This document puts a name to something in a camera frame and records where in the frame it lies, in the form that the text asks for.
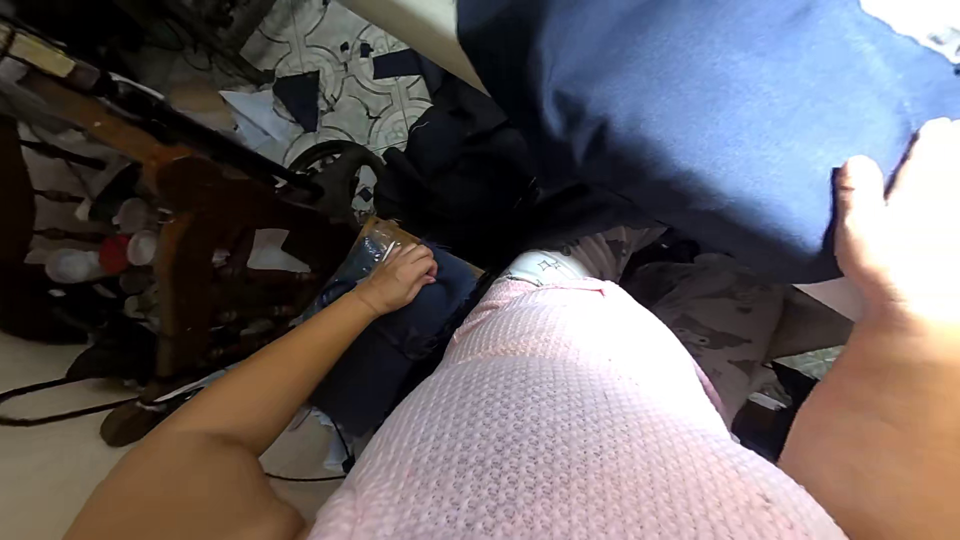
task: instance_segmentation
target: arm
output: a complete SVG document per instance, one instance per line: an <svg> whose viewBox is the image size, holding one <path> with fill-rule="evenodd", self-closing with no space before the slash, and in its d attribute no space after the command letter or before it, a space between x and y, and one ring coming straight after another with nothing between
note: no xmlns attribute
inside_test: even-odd
<svg viewBox="0 0 960 540"><path fill-rule="evenodd" d="M841 269L867 309L797 415L780 467L854 538L956 538L960 512L960 121L927 123L890 194L837 179Z"/></svg>
<svg viewBox="0 0 960 540"><path fill-rule="evenodd" d="M331 306L188 401L113 468L65 538L293 538L304 531L258 457L353 339L434 281L429 249L405 246Z"/></svg>

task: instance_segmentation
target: hand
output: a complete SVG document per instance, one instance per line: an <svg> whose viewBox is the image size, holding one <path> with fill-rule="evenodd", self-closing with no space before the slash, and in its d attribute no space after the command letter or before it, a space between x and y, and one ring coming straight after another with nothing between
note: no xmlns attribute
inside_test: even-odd
<svg viewBox="0 0 960 540"><path fill-rule="evenodd" d="M866 317L960 322L960 120L924 124L884 197L866 157L836 175L836 256Z"/></svg>
<svg viewBox="0 0 960 540"><path fill-rule="evenodd" d="M376 313L396 311L413 302L424 285L436 282L437 261L430 248L407 244L394 249L353 293Z"/></svg>

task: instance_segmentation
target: patterned tile floor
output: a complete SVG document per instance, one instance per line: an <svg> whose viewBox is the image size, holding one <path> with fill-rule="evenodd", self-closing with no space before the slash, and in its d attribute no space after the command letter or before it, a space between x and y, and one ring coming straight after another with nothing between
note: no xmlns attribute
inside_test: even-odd
<svg viewBox="0 0 960 540"><path fill-rule="evenodd" d="M429 94L419 76L374 80L372 57L405 48L336 2L277 0L241 54L278 77L320 71L320 121L316 133L300 133L271 157L289 164L329 139L352 140L378 154L402 148L410 125L430 107Z"/></svg>

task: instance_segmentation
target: navy blue fabric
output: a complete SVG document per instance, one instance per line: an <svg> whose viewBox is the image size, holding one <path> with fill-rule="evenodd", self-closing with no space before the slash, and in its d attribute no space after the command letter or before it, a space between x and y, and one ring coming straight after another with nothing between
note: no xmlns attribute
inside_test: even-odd
<svg viewBox="0 0 960 540"><path fill-rule="evenodd" d="M477 284L465 262L429 247L437 261L437 282L421 289L408 306L373 321L310 396L310 404L348 433L363 435L387 417L411 368L430 354L447 319ZM369 268L372 262L354 260L351 265ZM331 283L317 307L325 307L352 288Z"/></svg>
<svg viewBox="0 0 960 540"><path fill-rule="evenodd" d="M949 62L856 0L459 0L458 25L547 194L588 184L783 282L839 275L833 167L889 174L960 117Z"/></svg>

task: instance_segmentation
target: pink knit shirt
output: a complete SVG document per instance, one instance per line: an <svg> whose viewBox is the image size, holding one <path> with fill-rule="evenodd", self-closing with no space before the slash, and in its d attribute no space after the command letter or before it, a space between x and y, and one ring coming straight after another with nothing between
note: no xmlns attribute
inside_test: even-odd
<svg viewBox="0 0 960 540"><path fill-rule="evenodd" d="M319 538L843 538L731 440L611 282L496 284L317 515Z"/></svg>

